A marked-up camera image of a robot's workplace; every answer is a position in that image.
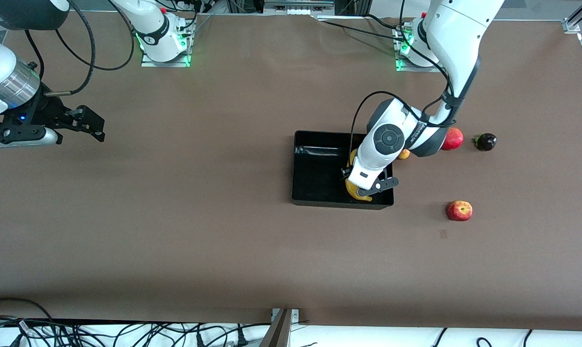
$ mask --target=brown table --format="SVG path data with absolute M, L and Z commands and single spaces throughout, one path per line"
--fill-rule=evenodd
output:
M 117 14 L 88 18 L 96 63 L 125 59 Z M 88 57 L 76 16 L 61 31 Z M 44 82 L 78 86 L 86 66 L 54 33 L 34 37 Z M 23 33 L 7 46 L 35 60 Z M 263 321 L 299 307 L 317 324 L 582 330 L 580 43 L 558 22 L 494 22 L 481 54 L 458 126 L 498 147 L 397 162 L 383 211 L 294 206 L 290 188 L 296 130 L 347 132 L 375 90 L 415 106 L 442 92 L 438 73 L 396 72 L 390 40 L 218 16 L 190 68 L 96 71 L 64 102 L 106 119 L 104 143 L 64 132 L 60 146 L 0 151 L 0 296 L 58 318 Z M 447 221 L 450 200 L 473 219 Z

